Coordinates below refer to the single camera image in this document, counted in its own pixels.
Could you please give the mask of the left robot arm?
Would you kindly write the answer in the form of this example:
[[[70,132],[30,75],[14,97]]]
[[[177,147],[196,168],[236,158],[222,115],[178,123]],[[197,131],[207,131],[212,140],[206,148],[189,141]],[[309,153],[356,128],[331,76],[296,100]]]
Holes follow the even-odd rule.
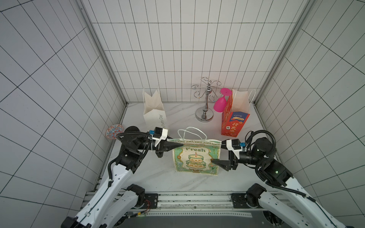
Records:
[[[93,198],[75,216],[66,217],[63,228],[112,228],[129,218],[133,208],[141,208],[147,200],[145,189],[132,184],[117,199],[124,184],[136,172],[149,150],[161,158],[164,152],[182,147],[168,136],[168,130],[156,127],[153,131],[141,132],[130,126],[116,134],[121,142],[118,156],[107,165],[108,178],[100,186]]]

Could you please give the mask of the green Fresh paper bag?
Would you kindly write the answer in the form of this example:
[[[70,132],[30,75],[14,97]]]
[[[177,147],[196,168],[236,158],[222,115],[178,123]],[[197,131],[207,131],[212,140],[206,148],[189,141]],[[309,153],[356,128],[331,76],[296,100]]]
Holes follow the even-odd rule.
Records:
[[[181,143],[173,149],[173,161],[178,172],[218,175],[219,166],[212,160],[220,158],[221,141],[208,139],[198,128],[187,127],[177,131],[179,138],[169,142]]]

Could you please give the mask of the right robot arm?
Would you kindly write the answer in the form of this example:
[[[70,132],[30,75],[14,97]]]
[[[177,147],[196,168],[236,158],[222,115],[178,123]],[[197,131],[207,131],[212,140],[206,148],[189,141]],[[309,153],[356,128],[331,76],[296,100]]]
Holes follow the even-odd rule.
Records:
[[[345,228],[304,190],[302,185],[282,163],[275,159],[276,139],[266,130],[247,134],[245,142],[225,140],[221,147],[229,152],[228,160],[213,159],[212,163],[226,171],[238,164],[248,165],[267,186],[277,189],[295,208],[278,200],[260,184],[253,184],[245,193],[244,201],[251,208],[262,207],[292,228]]]

